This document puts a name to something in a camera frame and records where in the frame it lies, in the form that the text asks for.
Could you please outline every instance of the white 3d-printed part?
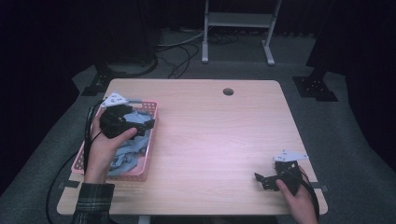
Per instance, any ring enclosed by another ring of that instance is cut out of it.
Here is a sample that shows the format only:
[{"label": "white 3d-printed part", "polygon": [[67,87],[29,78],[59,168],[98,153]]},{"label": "white 3d-printed part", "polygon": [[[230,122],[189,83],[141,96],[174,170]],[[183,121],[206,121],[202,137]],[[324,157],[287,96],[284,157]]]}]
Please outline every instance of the white 3d-printed part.
[{"label": "white 3d-printed part", "polygon": [[300,154],[297,152],[287,151],[286,149],[284,149],[281,154],[274,157],[274,161],[283,161],[283,162],[299,161],[299,160],[305,160],[308,158],[309,157],[306,154]]},{"label": "white 3d-printed part", "polygon": [[113,105],[127,105],[129,103],[129,101],[127,99],[125,99],[125,97],[119,95],[118,93],[116,93],[115,91],[113,91],[108,97],[107,99],[105,99],[102,104],[101,107],[105,108],[105,107],[109,107],[109,106],[113,106]]}]

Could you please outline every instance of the grey carpet floor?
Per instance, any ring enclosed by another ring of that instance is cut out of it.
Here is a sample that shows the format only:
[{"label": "grey carpet floor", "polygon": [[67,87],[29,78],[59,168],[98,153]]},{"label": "grey carpet floor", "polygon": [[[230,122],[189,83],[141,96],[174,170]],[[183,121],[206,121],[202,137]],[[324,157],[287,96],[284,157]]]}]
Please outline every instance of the grey carpet floor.
[{"label": "grey carpet floor", "polygon": [[[176,43],[189,34],[166,32],[163,43]],[[305,63],[315,44],[313,37],[274,36],[271,50],[276,66],[268,66],[260,35],[239,35],[228,45],[210,45],[209,63],[201,63],[201,51],[191,59],[181,78],[276,80],[285,94],[318,181],[329,189],[329,205],[320,223],[396,223],[396,174],[368,146],[349,107],[345,77],[328,73],[325,83],[339,102],[317,102],[300,97],[292,77],[309,76]],[[186,46],[190,52],[194,47]],[[168,78],[172,64],[184,61],[183,49],[157,54],[157,68],[142,78]],[[111,64],[113,69],[136,73],[149,67]],[[80,89],[90,85],[93,67],[77,74]],[[9,188],[0,198],[0,223],[48,223],[46,197],[50,182],[62,164],[76,152],[83,140],[88,108],[104,97],[79,96],[49,131]],[[71,161],[62,169],[49,197],[49,214],[54,223],[68,223],[70,217],[56,212],[62,194],[59,183],[70,175]],[[120,223],[136,223],[137,217],[114,217]],[[277,217],[279,223],[295,223],[290,216]]]}]

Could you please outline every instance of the pink basket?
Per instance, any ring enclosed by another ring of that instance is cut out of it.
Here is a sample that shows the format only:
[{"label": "pink basket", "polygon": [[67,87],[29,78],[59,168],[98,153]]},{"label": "pink basket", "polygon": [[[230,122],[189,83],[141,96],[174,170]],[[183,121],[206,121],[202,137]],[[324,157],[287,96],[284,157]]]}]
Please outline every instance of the pink basket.
[{"label": "pink basket", "polygon": [[[129,181],[145,181],[149,172],[149,161],[152,153],[152,146],[154,144],[154,137],[157,131],[158,125],[158,112],[156,102],[142,102],[141,107],[134,105],[134,109],[137,111],[145,111],[155,119],[154,128],[151,129],[148,138],[148,148],[146,153],[139,155],[137,165],[134,169],[129,172],[121,173],[120,175],[108,176],[107,179],[113,180],[129,180]],[[79,152],[72,165],[72,173],[84,175],[84,143],[82,144]]]}]

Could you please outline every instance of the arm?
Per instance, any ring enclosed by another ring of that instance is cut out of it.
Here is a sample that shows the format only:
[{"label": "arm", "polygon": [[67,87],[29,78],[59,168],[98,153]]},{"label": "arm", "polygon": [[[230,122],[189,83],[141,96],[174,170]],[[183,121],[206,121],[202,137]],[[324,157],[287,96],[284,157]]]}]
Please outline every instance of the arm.
[{"label": "arm", "polygon": [[289,205],[291,215],[299,224],[318,224],[311,195],[304,186],[300,185],[296,195],[293,196],[282,180],[278,179],[276,184]]},{"label": "arm", "polygon": [[137,129],[132,128],[115,138],[108,139],[99,127],[99,119],[103,112],[104,110],[101,109],[92,121],[91,139],[93,142],[84,183],[82,183],[73,215],[73,223],[109,223],[114,185],[106,184],[106,174],[120,145],[137,132]]}]

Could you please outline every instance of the table top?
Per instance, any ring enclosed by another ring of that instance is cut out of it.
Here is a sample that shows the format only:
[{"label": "table top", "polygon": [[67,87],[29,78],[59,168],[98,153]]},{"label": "table top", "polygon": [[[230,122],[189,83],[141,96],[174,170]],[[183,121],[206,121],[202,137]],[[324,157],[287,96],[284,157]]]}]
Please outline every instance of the table top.
[{"label": "table top", "polygon": [[[224,89],[233,95],[225,95]],[[159,120],[146,182],[116,185],[111,214],[283,215],[282,194],[262,189],[254,173],[275,175],[283,149],[306,153],[284,94],[270,80],[114,79],[106,96],[158,103]],[[312,182],[309,160],[299,161]],[[71,174],[82,182],[83,176]],[[328,210],[315,189],[320,213]],[[77,189],[65,188],[60,214],[73,214]]]}]

